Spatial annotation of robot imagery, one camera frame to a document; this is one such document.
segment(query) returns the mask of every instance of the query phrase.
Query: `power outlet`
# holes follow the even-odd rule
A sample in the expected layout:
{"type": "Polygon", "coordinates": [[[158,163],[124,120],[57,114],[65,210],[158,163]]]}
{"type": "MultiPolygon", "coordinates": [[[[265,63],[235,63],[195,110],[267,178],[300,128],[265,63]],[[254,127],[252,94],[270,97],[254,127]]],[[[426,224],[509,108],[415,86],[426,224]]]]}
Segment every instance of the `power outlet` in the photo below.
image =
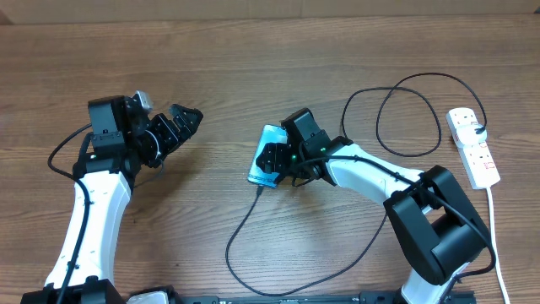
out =
{"type": "Polygon", "coordinates": [[[485,189],[499,182],[500,175],[486,142],[487,131],[476,133],[481,126],[474,111],[456,108],[446,114],[446,120],[472,188],[485,189]]]}

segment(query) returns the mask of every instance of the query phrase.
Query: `wooden table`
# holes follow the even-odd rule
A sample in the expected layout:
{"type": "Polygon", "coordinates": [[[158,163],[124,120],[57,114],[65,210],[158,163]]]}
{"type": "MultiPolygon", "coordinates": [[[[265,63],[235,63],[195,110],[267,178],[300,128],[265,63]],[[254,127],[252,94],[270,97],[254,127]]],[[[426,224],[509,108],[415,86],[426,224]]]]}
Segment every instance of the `wooden table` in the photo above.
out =
{"type": "MultiPolygon", "coordinates": [[[[494,201],[505,282],[513,302],[537,303],[539,29],[537,15],[0,27],[0,302],[39,290],[58,258],[73,183],[46,159],[89,121],[88,100],[145,90],[155,112],[179,103],[204,113],[165,175],[134,192],[116,249],[116,288],[124,296],[167,284],[183,295],[252,296],[225,267],[224,248],[255,195],[246,173],[262,126],[308,106],[334,137],[355,90],[437,71],[463,78],[483,100],[502,176],[494,201]]],[[[406,86],[432,100],[443,127],[439,149],[412,159],[386,152],[375,140],[382,92],[349,107],[349,136],[400,166],[449,168],[487,223],[486,194],[471,189],[444,118],[458,106],[480,115],[478,106],[448,79],[406,86]]],[[[381,135],[394,149],[418,152],[435,144],[436,128],[421,100],[398,92],[383,111],[381,135]]],[[[71,167],[80,140],[58,155],[58,166],[71,167]]],[[[139,178],[153,174],[147,168],[139,178]]],[[[232,264],[256,288],[285,291],[348,265],[383,214],[325,182],[267,190],[232,247],[232,264]]],[[[484,251],[471,269],[488,262],[484,251]]],[[[409,270],[386,223],[361,263],[304,294],[395,290],[409,270]]],[[[475,290],[480,303],[502,302],[495,272],[458,289],[475,290]]]]}

